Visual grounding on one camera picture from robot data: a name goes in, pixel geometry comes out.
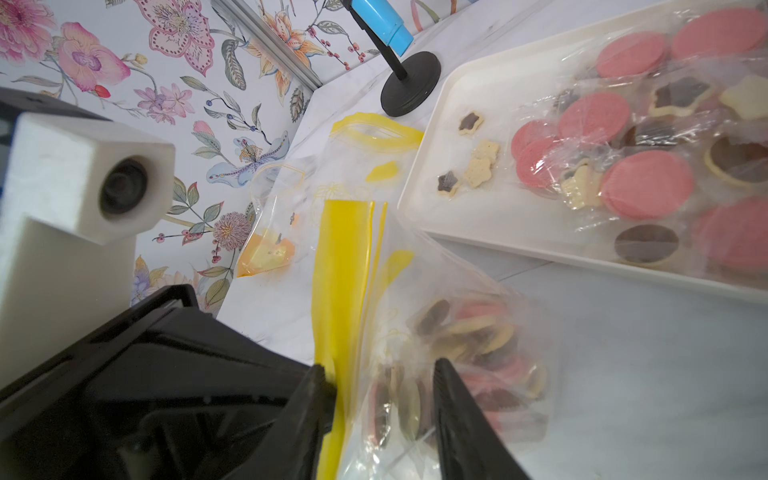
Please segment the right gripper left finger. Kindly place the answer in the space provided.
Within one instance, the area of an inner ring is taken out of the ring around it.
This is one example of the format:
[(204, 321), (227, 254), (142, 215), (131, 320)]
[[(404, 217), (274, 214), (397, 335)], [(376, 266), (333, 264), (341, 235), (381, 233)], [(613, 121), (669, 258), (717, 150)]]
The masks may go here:
[(336, 397), (325, 369), (312, 366), (263, 440), (227, 477), (316, 479), (323, 440), (333, 425)]

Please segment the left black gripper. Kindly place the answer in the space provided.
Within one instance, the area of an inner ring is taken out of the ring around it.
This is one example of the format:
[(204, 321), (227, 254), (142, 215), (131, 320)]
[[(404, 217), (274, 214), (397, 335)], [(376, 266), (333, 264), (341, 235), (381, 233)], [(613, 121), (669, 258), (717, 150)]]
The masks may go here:
[(172, 286), (1, 392), (5, 479), (229, 479), (310, 367)]

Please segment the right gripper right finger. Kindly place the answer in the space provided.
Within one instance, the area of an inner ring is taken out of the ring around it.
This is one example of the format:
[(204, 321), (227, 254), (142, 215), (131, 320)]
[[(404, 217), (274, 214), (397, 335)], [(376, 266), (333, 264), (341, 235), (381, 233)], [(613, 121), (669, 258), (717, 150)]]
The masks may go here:
[(435, 362), (433, 402), (442, 479), (529, 479), (445, 358)]

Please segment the ziploc bag of cookies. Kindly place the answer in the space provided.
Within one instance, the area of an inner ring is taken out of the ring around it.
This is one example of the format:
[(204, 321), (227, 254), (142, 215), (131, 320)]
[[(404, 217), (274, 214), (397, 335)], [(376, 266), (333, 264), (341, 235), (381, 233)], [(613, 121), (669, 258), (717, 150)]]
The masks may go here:
[(386, 204), (325, 202), (311, 316), (315, 360), (337, 390), (319, 478), (442, 479), (433, 413), (441, 358), (523, 470), (520, 451), (544, 438), (558, 374), (549, 311)]
[(356, 113), (336, 122), (315, 162), (310, 197), (395, 203), (424, 133), (388, 117)]

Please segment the ziploc bag yellow duck print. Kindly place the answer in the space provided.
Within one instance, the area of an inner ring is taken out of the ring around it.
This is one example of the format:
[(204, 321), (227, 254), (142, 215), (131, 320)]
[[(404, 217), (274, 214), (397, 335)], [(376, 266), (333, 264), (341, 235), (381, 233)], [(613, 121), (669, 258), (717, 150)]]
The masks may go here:
[(236, 263), (238, 278), (283, 269), (293, 263), (302, 249), (303, 223), (314, 172), (312, 157), (281, 160), (257, 172), (250, 184), (253, 222)]

